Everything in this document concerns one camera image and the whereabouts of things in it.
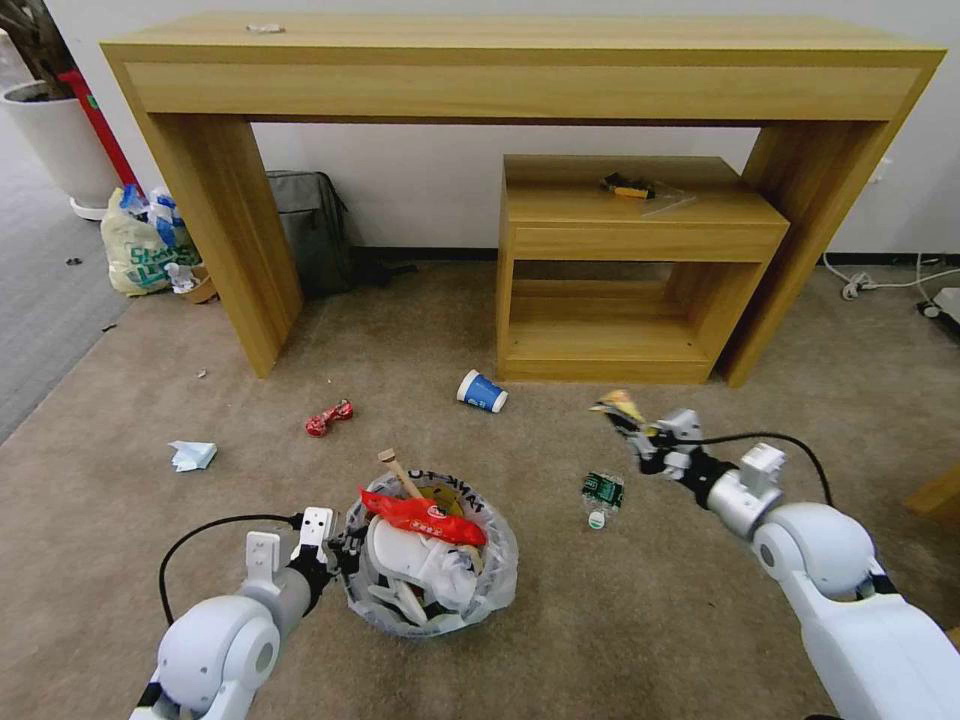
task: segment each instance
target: trash bowl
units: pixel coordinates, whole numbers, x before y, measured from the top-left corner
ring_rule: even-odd
[[[459,497],[463,516],[479,525],[487,536],[481,549],[483,571],[477,579],[477,588],[462,612],[447,611],[430,618],[425,625],[415,625],[398,610],[374,597],[369,587],[377,585],[379,573],[374,569],[367,548],[360,552],[360,568],[344,582],[347,604],[368,623],[391,635],[426,638],[453,632],[467,625],[482,622],[494,610],[506,607],[517,589],[517,539],[506,518],[500,514],[470,485],[451,475],[411,470],[413,482],[421,488],[447,488]],[[383,475],[367,488],[371,492],[404,497],[403,486],[392,473]],[[367,509],[358,499],[347,512],[346,531],[355,534],[369,523]]]

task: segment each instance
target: beige carpet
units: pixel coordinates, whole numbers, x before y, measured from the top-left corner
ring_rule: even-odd
[[[609,387],[511,385],[500,416],[455,401],[466,370],[493,370],[493,278],[490,263],[428,265],[387,290],[314,304],[266,381],[218,305],[137,300],[0,447],[3,716],[126,717],[164,631],[156,567],[170,543],[221,515],[345,510],[387,446],[410,467],[469,480],[505,512],[520,543],[517,599],[418,644],[368,628],[330,586],[251,718],[829,711],[777,586],[685,489],[639,478],[586,411]],[[889,291],[843,303],[818,273],[746,387],[632,391],[650,416],[696,408],[708,434],[772,429],[809,442],[900,588],[954,626],[957,537],[901,500],[958,461],[958,350],[912,301]],[[353,420],[323,439],[304,434],[308,415],[343,396]],[[175,439],[215,441],[220,453],[205,472],[175,474]],[[790,458],[789,498],[819,499],[807,461]],[[591,469],[628,480],[623,512],[601,533],[578,496]],[[176,613],[237,587],[246,529],[211,531],[171,563]]]

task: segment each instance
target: red snack package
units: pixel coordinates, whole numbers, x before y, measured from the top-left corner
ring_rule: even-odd
[[[360,488],[360,500],[370,512],[401,530],[432,535],[453,545],[486,545],[487,536],[476,523],[445,515],[428,498],[395,498]]]
[[[314,437],[323,437],[330,432],[330,424],[334,420],[349,420],[353,417],[353,404],[349,400],[341,400],[332,408],[327,408],[319,415],[314,415],[307,420],[304,428],[307,435]]]

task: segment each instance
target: bottle label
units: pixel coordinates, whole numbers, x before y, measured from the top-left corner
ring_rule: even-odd
[[[603,473],[587,473],[583,480],[584,497],[619,508],[623,503],[623,483]]]

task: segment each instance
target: small wooden cabinet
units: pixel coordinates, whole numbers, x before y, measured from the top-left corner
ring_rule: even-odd
[[[669,190],[616,196],[601,186],[613,172]],[[704,382],[787,227],[717,157],[505,157],[498,378]],[[521,279],[521,260],[673,267],[657,281]]]

